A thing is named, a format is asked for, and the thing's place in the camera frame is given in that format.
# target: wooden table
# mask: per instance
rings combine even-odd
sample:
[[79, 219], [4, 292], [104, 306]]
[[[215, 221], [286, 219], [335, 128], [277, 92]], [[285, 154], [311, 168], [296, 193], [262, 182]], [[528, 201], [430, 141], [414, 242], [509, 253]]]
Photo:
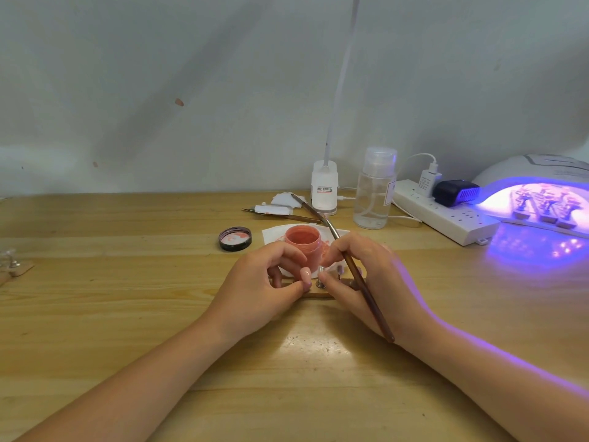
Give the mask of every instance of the wooden table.
[[[0, 248], [15, 247], [37, 264], [0, 288], [0, 441], [16, 438], [198, 317], [240, 255], [222, 252], [218, 233], [247, 226], [250, 248], [261, 246], [262, 229], [287, 221], [240, 208], [270, 199], [269, 193], [125, 194], [0, 204]], [[348, 203], [333, 220], [357, 229]], [[509, 247], [526, 229], [503, 226], [501, 238]], [[443, 319], [589, 386], [586, 253], [569, 265], [534, 268], [502, 259], [509, 255], [505, 245], [460, 247], [427, 226], [390, 222], [363, 233], [398, 252]], [[566, 240], [546, 236], [555, 245]], [[152, 440], [510, 437], [452, 384], [334, 301], [308, 299], [222, 357]]]

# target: gray wall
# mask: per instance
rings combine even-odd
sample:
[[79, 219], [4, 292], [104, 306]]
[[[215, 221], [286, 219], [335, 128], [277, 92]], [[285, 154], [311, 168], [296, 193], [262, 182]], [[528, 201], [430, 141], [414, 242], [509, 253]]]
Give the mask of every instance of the gray wall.
[[[0, 194], [308, 187], [351, 1], [0, 0]], [[361, 0], [332, 156], [468, 179], [588, 119], [589, 0]]]

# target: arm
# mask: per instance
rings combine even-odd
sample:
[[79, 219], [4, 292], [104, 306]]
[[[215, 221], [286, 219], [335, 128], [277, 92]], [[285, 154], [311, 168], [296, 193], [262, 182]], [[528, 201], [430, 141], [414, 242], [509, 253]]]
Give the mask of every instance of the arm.
[[[38, 424], [18, 442], [143, 442], [190, 386], [244, 336], [310, 288], [305, 255], [283, 242], [243, 256], [189, 327]], [[281, 288], [278, 267], [299, 280]]]
[[[366, 282], [396, 342], [445, 376], [521, 442], [589, 440], [589, 393], [437, 318], [399, 259], [355, 233], [335, 241], [321, 262], [347, 250], [362, 261]], [[360, 292], [323, 273], [330, 294], [376, 333]]]

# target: white power strip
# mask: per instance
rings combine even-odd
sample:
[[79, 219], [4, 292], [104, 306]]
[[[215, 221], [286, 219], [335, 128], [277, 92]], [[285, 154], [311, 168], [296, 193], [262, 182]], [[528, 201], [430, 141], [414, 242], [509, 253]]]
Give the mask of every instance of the white power strip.
[[470, 205], [462, 203], [452, 208], [436, 203], [417, 192], [418, 184], [411, 180], [397, 181], [394, 201], [411, 215], [430, 225], [462, 246], [470, 243], [485, 245], [495, 235], [500, 222]]

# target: person's left hand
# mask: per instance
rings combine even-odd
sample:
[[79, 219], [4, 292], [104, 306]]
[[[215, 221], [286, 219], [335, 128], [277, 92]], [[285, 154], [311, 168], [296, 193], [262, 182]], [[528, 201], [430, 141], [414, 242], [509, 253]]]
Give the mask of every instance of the person's left hand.
[[[273, 242], [242, 256], [225, 278], [203, 319], [235, 341], [264, 327], [311, 287], [306, 256], [284, 242]], [[282, 287], [279, 267], [295, 276]]]

